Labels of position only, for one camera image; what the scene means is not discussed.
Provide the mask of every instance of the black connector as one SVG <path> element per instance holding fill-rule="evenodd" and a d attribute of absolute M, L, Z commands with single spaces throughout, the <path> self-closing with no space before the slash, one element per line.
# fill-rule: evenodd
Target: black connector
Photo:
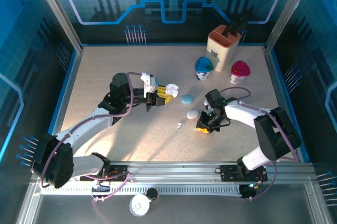
<path fill-rule="evenodd" d="M 50 134 L 45 134 L 39 139 L 31 164 L 32 173 L 41 176 L 48 157 L 59 142 L 56 136 Z M 73 172 L 73 149 L 70 144 L 62 143 L 48 166 L 45 181 L 57 189 L 68 182 Z"/>

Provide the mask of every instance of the metal floor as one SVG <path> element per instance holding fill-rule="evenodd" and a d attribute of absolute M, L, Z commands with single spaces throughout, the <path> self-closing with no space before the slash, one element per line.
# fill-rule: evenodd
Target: metal floor
<path fill-rule="evenodd" d="M 90 196 L 42 196 L 34 223 L 314 223 L 302 186 L 277 185 L 253 202 L 219 196 L 161 195 L 143 217 L 130 213 L 132 197 L 113 196 L 95 203 Z"/>

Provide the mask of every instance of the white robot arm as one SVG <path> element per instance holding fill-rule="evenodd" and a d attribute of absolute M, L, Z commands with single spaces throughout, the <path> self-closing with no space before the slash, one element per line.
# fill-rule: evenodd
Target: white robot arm
<path fill-rule="evenodd" d="M 240 121 L 256 130 L 259 146 L 237 161 L 237 171 L 241 177 L 301 145 L 300 137 L 284 109 L 258 108 L 238 102 L 235 98 L 226 100 L 218 90 L 210 91 L 205 97 L 208 112 L 201 113 L 197 130 L 203 133 L 219 132 L 221 127 L 230 125 L 231 120 Z"/>
<path fill-rule="evenodd" d="M 93 136 L 127 115 L 132 105 L 144 103 L 149 111 L 152 106 L 169 103 L 178 93 L 174 84 L 166 88 L 158 86 L 151 75 L 133 74 L 141 76 L 143 89 L 134 89 L 127 74 L 118 73 L 110 84 L 110 92 L 93 113 L 57 135 L 43 135 L 38 140 L 31 171 L 55 188 L 63 186 L 72 177 L 88 174 L 105 177 L 109 174 L 110 160 L 106 157 L 98 153 L 87 157 L 73 157 L 73 154 Z"/>

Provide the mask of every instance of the beige table surface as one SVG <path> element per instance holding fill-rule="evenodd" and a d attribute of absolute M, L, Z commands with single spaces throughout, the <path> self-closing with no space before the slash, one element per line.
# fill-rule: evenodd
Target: beige table surface
<path fill-rule="evenodd" d="M 86 47 L 66 111 L 62 130 L 90 114 L 109 91 L 114 74 L 146 72 L 153 74 L 160 85 L 174 83 L 179 95 L 168 105 L 135 107 L 131 114 L 99 133 L 76 153 L 98 152 L 119 161 L 233 161 L 258 146 L 255 130 L 232 121 L 220 133 L 204 134 L 194 130 L 196 120 L 188 120 L 190 109 L 203 111 L 204 96 L 213 89 L 234 86 L 230 83 L 230 65 L 222 72 L 212 72 L 205 81 L 195 77 L 194 63 L 206 52 L 206 46 L 114 46 Z M 245 61 L 251 75 L 238 86 L 251 90 L 244 102 L 262 108 L 275 108 L 277 101 L 262 48 L 239 46 L 235 60 Z M 137 76 L 134 87 L 142 87 Z M 182 104 L 181 97 L 191 94 L 192 104 Z M 226 98 L 240 97 L 244 91 L 230 90 Z M 178 122 L 184 124 L 177 129 Z"/>

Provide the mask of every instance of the light blue ball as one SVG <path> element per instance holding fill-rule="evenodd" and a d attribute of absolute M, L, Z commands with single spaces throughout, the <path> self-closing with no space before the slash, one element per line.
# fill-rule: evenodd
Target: light blue ball
<path fill-rule="evenodd" d="M 184 95 L 181 97 L 181 102 L 183 104 L 190 104 L 194 100 L 194 97 L 192 95 Z"/>

